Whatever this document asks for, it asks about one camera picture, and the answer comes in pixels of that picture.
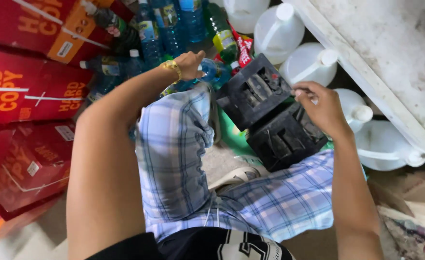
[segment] hand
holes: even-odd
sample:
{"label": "hand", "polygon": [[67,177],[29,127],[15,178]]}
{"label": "hand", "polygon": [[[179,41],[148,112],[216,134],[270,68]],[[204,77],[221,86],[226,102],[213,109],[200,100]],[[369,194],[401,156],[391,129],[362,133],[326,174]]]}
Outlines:
{"label": "hand", "polygon": [[341,108],[338,93],[316,82],[306,81],[294,84],[291,91],[301,103],[312,122],[333,141],[353,137]]}
{"label": "hand", "polygon": [[204,72],[198,71],[198,66],[205,56],[206,53],[203,50],[200,50],[198,54],[189,51],[174,59],[181,69],[182,80],[187,81],[204,76]]}

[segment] bottle cap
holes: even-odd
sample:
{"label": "bottle cap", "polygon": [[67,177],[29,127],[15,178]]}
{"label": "bottle cap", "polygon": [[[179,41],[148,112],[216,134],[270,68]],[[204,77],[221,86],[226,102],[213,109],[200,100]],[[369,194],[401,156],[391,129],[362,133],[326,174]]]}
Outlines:
{"label": "bottle cap", "polygon": [[412,167],[419,167],[425,163],[425,154],[414,150],[411,153],[408,154],[408,157],[406,158],[406,164],[412,166]]}
{"label": "bottle cap", "polygon": [[373,110],[367,105],[359,105],[354,109],[352,117],[362,123],[366,123],[373,118]]}
{"label": "bottle cap", "polygon": [[81,5],[86,8],[86,13],[93,15],[97,12],[97,7],[91,2],[87,2],[86,0],[81,0]]}
{"label": "bottle cap", "polygon": [[277,18],[282,21],[288,21],[294,15],[294,8],[291,4],[282,3],[277,7]]}
{"label": "bottle cap", "polygon": [[129,55],[131,57],[139,57],[140,56],[138,50],[129,50]]}
{"label": "bottle cap", "polygon": [[323,50],[320,53],[320,62],[325,66],[331,66],[338,62],[339,54],[335,50]]}
{"label": "bottle cap", "polygon": [[86,61],[80,61],[79,62],[79,67],[81,67],[81,68],[88,68],[87,62]]}
{"label": "bottle cap", "polygon": [[236,69],[240,66],[240,63],[238,61],[234,61],[232,62],[232,64],[230,64],[230,67],[232,67],[232,69]]}

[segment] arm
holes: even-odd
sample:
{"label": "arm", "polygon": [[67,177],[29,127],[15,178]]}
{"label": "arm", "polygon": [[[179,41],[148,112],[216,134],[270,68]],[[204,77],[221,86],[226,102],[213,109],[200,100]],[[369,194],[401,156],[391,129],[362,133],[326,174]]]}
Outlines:
{"label": "arm", "polygon": [[296,100],[334,143],[333,215],[339,259],[383,259],[379,217],[337,92],[315,82],[293,86]]}
{"label": "arm", "polygon": [[[185,80],[197,71],[204,52],[175,59]],[[69,258],[83,259],[145,232],[140,179],[128,129],[161,91],[178,79],[154,68],[111,91],[77,121],[66,205]]]}

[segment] red box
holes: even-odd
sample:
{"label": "red box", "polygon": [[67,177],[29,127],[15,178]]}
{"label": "red box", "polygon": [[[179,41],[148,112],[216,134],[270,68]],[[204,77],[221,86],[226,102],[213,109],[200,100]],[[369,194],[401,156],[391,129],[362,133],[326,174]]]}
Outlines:
{"label": "red box", "polygon": [[44,212],[49,210],[62,195],[63,193],[54,194],[14,212],[5,211],[0,205],[0,239],[8,233],[35,221]]}
{"label": "red box", "polygon": [[0,124],[71,118],[83,103],[91,78],[89,70],[0,50]]}
{"label": "red box", "polygon": [[[108,49],[112,36],[88,17],[81,0],[0,0],[0,43],[39,51],[77,65]],[[134,14],[118,0],[91,0],[127,22]]]}
{"label": "red box", "polygon": [[68,185],[75,125],[71,120],[22,123],[0,167],[0,204],[13,211]]}

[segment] person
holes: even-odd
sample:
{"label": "person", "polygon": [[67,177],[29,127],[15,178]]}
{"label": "person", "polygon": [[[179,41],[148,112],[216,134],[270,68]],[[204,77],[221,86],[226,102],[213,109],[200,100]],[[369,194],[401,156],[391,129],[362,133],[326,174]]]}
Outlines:
{"label": "person", "polygon": [[[67,196],[69,258],[292,259],[282,240],[334,224],[339,259],[382,259],[379,219],[353,132],[337,93],[315,82],[294,85],[294,94],[334,150],[219,194],[208,189],[201,157],[214,137],[210,88],[153,102],[180,78],[201,77],[204,56],[185,53],[140,74],[78,118]],[[134,124],[135,144],[127,134]]]}

